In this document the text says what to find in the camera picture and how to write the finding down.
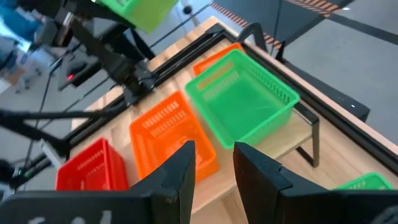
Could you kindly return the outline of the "black mat with hazard stripes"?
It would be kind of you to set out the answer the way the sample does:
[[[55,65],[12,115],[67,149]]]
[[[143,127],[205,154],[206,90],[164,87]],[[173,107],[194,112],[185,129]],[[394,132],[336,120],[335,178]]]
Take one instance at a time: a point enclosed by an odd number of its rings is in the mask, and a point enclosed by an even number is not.
[[[213,0],[210,6],[241,27],[260,23],[264,40],[289,45],[354,0]]]

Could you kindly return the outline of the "red plastic basket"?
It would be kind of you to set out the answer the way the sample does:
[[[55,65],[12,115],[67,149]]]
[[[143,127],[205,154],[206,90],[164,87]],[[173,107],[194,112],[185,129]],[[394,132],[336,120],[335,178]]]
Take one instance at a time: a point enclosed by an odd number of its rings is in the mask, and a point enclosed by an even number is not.
[[[56,190],[126,190],[124,159],[105,138],[69,159],[57,172]]]

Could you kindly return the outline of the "black power strip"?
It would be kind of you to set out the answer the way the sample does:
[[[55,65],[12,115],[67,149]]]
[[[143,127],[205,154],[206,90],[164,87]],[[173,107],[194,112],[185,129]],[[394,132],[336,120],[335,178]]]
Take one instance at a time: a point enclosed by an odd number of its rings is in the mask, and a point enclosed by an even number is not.
[[[64,59],[61,64],[60,76],[58,78],[58,91],[64,90],[67,86],[79,87],[89,78],[103,68],[98,60]]]

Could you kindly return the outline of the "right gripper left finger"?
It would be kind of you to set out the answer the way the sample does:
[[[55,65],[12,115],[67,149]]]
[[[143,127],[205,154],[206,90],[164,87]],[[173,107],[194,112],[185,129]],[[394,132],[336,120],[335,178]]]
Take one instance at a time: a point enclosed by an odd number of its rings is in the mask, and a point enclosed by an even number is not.
[[[133,224],[190,224],[195,188],[195,142],[187,141],[130,188]]]

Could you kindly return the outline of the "wooden shelf with black legs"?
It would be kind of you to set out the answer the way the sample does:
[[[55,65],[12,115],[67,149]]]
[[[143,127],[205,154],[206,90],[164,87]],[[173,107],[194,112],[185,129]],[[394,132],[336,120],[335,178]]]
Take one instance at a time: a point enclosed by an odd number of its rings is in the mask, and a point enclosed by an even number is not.
[[[217,152],[220,169],[195,187],[191,224],[240,224],[246,217],[234,175],[233,153],[211,133],[204,119],[199,121]],[[265,137],[255,148],[273,159],[280,159],[312,138],[310,125],[294,111],[289,122]]]

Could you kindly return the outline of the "person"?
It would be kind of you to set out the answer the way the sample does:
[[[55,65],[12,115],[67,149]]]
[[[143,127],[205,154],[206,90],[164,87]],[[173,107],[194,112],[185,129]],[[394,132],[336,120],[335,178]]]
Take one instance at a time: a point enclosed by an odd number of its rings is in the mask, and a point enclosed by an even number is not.
[[[13,33],[29,42],[35,42],[35,34],[41,30],[42,21],[29,19],[17,11],[16,0],[0,0],[0,18]]]

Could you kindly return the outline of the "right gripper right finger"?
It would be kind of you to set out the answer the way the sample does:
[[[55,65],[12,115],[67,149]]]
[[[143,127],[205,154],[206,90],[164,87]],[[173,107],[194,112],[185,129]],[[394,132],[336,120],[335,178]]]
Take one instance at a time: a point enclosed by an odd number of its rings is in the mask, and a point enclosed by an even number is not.
[[[236,142],[233,164],[249,224],[326,224],[326,189],[285,168],[243,142]]]

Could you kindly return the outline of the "black table base beam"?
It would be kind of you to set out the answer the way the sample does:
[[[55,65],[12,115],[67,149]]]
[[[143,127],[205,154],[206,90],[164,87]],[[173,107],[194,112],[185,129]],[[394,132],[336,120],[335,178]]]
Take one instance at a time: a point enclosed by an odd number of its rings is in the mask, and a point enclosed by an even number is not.
[[[370,114],[370,109],[364,104],[358,102],[354,98],[342,93],[341,91],[333,88],[332,86],[326,84],[325,82],[317,79],[316,77],[310,75],[309,73],[301,70],[295,65],[291,64],[288,60],[282,59],[281,62],[293,72],[295,72],[300,78],[304,79],[306,82],[314,86],[324,95],[335,101],[345,110],[350,112],[352,115],[360,119],[362,122],[366,122]]]

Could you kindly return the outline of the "black frame clamp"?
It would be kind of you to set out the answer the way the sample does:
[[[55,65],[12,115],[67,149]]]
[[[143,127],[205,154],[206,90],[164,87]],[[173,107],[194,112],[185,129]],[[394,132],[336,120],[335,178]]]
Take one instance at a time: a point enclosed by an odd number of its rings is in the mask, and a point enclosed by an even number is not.
[[[286,41],[283,41],[280,45],[279,45],[279,50],[278,53],[275,56],[275,59],[277,61],[279,61],[280,63],[284,64],[285,60],[284,60],[284,50],[285,50],[285,43]]]
[[[254,42],[260,49],[268,52],[266,42],[264,40],[262,27],[258,22],[252,22],[244,27],[237,36],[236,42],[243,43],[250,35],[254,36]]]

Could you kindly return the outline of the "orange plastic basket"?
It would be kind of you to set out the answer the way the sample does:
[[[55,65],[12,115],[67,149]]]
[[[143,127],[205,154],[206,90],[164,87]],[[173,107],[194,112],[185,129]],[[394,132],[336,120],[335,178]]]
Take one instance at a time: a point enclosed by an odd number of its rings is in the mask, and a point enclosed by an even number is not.
[[[187,141],[195,142],[196,181],[219,170],[216,152],[181,91],[176,91],[129,126],[140,179],[163,164]]]
[[[218,51],[217,53],[209,56],[208,58],[194,64],[193,66],[193,73],[195,76],[201,74],[204,72],[208,67],[212,66],[215,62],[217,62],[220,58],[224,57],[226,54],[228,54],[232,50],[240,50],[242,52],[245,52],[245,50],[242,48],[241,44],[238,42],[235,42],[222,50]]]

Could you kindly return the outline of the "green plastic basket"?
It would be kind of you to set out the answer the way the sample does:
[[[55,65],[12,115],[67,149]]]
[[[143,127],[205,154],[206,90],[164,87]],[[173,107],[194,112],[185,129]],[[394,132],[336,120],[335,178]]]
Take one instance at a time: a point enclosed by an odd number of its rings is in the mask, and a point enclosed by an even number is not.
[[[106,6],[146,34],[153,32],[178,0],[92,0]]]
[[[393,186],[381,174],[370,172],[353,179],[335,190],[393,190]]]
[[[286,124],[299,94],[240,50],[232,50],[185,85],[226,149],[251,146]]]

